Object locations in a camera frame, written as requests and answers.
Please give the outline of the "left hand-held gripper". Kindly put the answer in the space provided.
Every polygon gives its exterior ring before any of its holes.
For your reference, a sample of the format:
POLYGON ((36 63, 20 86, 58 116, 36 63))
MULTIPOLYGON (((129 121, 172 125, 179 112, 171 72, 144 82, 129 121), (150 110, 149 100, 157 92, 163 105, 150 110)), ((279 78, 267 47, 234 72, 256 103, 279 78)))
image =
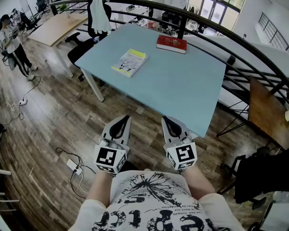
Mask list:
POLYGON ((117 117, 105 125, 101 135, 103 139, 100 139, 93 153, 94 165, 100 171, 111 175, 119 173, 130 151, 127 146, 130 131, 131 117, 129 115, 117 117))

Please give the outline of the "white and yellow book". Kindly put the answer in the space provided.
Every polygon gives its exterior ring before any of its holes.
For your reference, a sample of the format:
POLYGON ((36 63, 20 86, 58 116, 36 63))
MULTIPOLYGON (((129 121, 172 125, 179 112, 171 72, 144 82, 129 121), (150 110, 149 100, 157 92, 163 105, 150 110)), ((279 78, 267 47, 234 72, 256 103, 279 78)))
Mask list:
POLYGON ((129 49, 111 68, 124 76, 132 77, 148 59, 146 53, 129 49))

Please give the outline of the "black chair with dark jacket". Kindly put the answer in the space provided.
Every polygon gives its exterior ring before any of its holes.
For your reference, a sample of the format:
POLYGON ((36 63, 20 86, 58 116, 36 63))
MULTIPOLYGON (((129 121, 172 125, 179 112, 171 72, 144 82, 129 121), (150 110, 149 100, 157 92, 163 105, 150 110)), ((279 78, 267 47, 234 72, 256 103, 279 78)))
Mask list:
POLYGON ((258 209, 266 202, 266 197, 255 199, 260 194, 282 191, 289 192, 289 148, 279 154, 270 155, 269 147, 257 149, 250 157, 241 155, 235 158, 231 166, 221 164, 229 176, 235 180, 218 194, 235 189, 234 199, 237 204, 252 202, 252 209, 258 209))

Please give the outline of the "person's black trousers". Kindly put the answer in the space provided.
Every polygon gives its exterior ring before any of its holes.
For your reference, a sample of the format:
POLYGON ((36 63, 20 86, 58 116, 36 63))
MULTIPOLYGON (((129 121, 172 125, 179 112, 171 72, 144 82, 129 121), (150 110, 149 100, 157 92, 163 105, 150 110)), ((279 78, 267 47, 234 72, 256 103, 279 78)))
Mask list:
POLYGON ((138 170, 138 168, 131 162, 125 161, 119 172, 138 170))

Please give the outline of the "black stair railing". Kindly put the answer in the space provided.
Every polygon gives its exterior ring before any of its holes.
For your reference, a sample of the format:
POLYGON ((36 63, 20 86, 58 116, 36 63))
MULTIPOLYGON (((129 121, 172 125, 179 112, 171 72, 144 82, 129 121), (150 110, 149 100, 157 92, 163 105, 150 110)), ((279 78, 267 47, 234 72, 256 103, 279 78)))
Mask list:
POLYGON ((264 38, 269 45, 289 54, 288 42, 264 13, 261 14, 258 24, 261 28, 261 32, 264 33, 264 38))

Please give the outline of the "white table leg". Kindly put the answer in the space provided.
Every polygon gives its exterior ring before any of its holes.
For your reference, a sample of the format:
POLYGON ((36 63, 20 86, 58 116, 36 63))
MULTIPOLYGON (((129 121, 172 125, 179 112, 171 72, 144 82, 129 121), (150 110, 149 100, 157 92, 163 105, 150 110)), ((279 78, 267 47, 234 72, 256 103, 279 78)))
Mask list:
POLYGON ((87 70, 85 70, 83 68, 81 68, 81 70, 82 70, 82 73, 84 74, 84 76, 86 77, 89 85, 91 86, 93 92, 97 96, 98 100, 100 102, 103 102, 104 101, 104 97, 103 97, 102 93, 100 92, 96 82, 94 81, 94 79, 92 77, 92 74, 89 71, 87 71, 87 70))

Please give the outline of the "dark wooden side table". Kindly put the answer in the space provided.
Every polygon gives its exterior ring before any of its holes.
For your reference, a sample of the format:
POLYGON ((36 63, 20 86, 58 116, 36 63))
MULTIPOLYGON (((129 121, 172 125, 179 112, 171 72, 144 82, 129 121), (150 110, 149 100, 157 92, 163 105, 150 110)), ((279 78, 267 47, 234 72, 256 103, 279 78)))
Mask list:
POLYGON ((261 82, 250 78, 248 121, 282 149, 289 148, 289 122, 285 119, 286 108, 261 82))

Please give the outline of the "green plant in vase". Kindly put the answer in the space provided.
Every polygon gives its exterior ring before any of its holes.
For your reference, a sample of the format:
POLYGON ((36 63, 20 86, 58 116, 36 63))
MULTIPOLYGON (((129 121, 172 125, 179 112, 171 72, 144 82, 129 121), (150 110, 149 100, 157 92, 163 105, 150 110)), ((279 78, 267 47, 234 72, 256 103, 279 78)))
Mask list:
POLYGON ((61 13, 65 14, 67 18, 69 18, 69 11, 67 10, 67 4, 66 3, 63 3, 60 5, 59 11, 61 13))

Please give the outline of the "black office chair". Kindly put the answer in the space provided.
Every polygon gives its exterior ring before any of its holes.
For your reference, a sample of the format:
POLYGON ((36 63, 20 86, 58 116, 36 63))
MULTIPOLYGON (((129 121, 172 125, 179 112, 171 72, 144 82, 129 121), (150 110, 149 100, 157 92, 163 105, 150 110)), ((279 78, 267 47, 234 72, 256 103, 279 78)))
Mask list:
POLYGON ((77 46, 72 49, 68 54, 68 58, 71 61, 73 65, 75 65, 75 62, 84 54, 86 53, 89 49, 91 49, 95 44, 96 41, 94 40, 96 37, 99 38, 99 40, 102 40, 107 36, 107 32, 102 32, 102 33, 95 33, 93 29, 91 28, 92 26, 92 14, 91 14, 91 9, 89 6, 92 4, 93 0, 88 0, 88 33, 89 36, 91 37, 90 39, 86 41, 80 41, 77 36, 80 33, 75 33, 71 36, 69 36, 65 42, 70 42, 70 41, 75 41, 77 43, 77 46))

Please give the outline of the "light wooden desk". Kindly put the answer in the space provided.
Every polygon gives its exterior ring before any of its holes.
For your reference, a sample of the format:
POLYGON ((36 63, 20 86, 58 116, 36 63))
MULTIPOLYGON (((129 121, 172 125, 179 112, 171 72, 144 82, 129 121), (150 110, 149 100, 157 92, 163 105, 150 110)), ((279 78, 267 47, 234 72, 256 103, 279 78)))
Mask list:
POLYGON ((69 34, 84 25, 88 21, 87 14, 81 13, 61 13, 51 17, 43 23, 37 30, 30 34, 30 40, 51 47, 59 59, 61 66, 67 72, 70 78, 73 73, 70 71, 57 45, 63 41, 69 34))

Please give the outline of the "person's left forearm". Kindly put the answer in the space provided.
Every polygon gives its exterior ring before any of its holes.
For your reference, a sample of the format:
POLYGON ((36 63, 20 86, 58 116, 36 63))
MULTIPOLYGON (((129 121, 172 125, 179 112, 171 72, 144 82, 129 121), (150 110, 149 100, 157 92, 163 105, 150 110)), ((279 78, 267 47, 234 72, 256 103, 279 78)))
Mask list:
POLYGON ((104 171, 96 172, 87 194, 86 200, 97 200, 108 207, 110 205, 110 192, 113 176, 104 171))

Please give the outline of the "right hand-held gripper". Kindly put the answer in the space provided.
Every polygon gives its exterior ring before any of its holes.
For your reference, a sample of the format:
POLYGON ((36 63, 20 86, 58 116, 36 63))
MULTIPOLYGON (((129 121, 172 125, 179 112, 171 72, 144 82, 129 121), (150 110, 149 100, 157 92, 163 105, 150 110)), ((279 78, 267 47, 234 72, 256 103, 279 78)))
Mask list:
POLYGON ((166 157, 175 170, 184 170, 197 161, 196 144, 188 137, 186 125, 171 116, 161 119, 166 157))

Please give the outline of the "person's white printed t-shirt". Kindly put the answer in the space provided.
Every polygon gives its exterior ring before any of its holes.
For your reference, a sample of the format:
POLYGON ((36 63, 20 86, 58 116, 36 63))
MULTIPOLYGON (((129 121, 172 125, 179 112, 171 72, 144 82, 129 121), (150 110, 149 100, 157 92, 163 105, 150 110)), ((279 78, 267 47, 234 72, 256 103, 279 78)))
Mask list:
POLYGON ((244 231, 223 196, 195 198, 178 174, 118 173, 108 199, 85 200, 69 231, 244 231))

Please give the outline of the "red hardcover book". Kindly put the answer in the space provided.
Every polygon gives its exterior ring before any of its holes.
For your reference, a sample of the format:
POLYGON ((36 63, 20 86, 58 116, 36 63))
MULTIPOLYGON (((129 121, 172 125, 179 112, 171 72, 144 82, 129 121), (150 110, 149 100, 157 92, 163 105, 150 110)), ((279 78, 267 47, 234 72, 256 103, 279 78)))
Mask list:
POLYGON ((185 54, 187 51, 187 41, 171 36, 159 35, 157 48, 185 54))

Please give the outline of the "glass double door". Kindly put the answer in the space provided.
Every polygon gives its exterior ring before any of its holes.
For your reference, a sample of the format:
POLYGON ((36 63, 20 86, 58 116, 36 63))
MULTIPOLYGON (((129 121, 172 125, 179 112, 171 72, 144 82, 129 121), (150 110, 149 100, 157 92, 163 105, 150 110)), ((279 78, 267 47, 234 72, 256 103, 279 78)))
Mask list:
POLYGON ((228 2, 224 0, 203 0, 199 15, 221 25, 228 2))

